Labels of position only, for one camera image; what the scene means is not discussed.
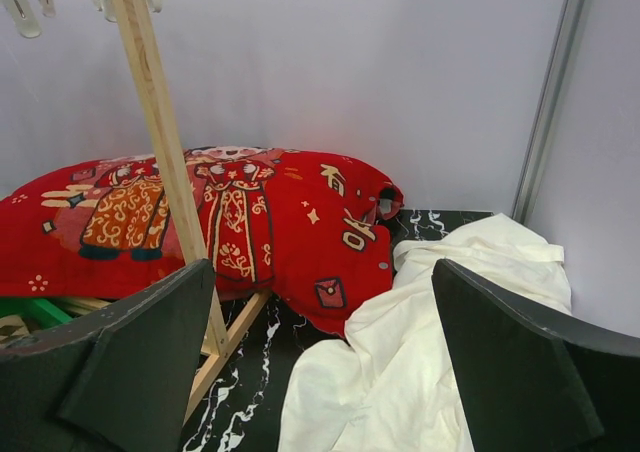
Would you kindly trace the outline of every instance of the white cloth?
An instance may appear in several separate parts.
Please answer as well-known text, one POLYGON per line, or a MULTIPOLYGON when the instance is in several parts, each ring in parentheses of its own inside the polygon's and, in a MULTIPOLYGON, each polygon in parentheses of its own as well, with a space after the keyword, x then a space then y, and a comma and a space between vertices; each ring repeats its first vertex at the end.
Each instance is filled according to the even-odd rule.
POLYGON ((281 452, 473 450, 431 285, 443 257, 570 313, 562 247, 504 215, 440 241, 401 242, 392 290, 347 321, 351 346, 322 341, 296 362, 282 411, 281 452))

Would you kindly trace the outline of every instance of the cartoon figure print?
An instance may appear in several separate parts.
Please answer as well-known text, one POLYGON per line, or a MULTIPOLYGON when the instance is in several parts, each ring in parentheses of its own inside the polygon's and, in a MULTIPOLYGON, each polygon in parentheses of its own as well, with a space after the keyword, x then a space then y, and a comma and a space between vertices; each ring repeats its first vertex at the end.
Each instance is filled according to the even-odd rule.
POLYGON ((169 205, 154 156, 119 159, 94 186, 109 190, 82 232, 79 254, 111 260, 131 251, 133 260, 161 258, 169 205))
POLYGON ((283 149, 206 147, 187 159, 206 185, 199 207, 216 272, 232 281, 273 279, 273 241, 266 182, 276 174, 283 149))

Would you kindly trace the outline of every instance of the wooden post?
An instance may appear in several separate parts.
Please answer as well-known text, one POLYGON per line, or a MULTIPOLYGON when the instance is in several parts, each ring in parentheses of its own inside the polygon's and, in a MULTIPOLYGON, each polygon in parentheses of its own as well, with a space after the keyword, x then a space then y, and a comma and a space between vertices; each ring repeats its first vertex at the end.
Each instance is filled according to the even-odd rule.
MULTIPOLYGON (((112 0, 112 3, 184 259, 188 263, 208 258, 146 0, 112 0)), ((211 355, 193 381, 185 421, 269 296, 269 291, 255 294, 227 334, 218 294, 213 291, 205 344, 211 355)))

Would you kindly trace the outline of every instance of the white wall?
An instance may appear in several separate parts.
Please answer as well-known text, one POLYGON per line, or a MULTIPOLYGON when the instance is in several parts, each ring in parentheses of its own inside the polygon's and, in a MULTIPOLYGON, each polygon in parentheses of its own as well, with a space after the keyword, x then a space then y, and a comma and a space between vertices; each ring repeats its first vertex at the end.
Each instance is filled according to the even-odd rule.
POLYGON ((640 337, 639 23, 592 1, 528 225, 565 246, 576 315, 640 337))
MULTIPOLYGON (((0 14, 5 192, 150 148, 116 26, 55 1, 34 40, 0 14)), ((165 0, 154 23, 185 145, 351 154, 409 205, 509 212, 561 4, 165 0)))

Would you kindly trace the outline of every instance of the star print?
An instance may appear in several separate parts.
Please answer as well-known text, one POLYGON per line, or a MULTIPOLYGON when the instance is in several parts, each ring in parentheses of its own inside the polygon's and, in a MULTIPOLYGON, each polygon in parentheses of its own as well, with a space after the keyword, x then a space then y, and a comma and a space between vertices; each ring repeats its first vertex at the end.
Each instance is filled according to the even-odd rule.
POLYGON ((315 223, 320 220, 320 217, 316 214, 316 209, 311 209, 311 212, 307 214, 307 217, 309 217, 311 225, 315 225, 315 223))

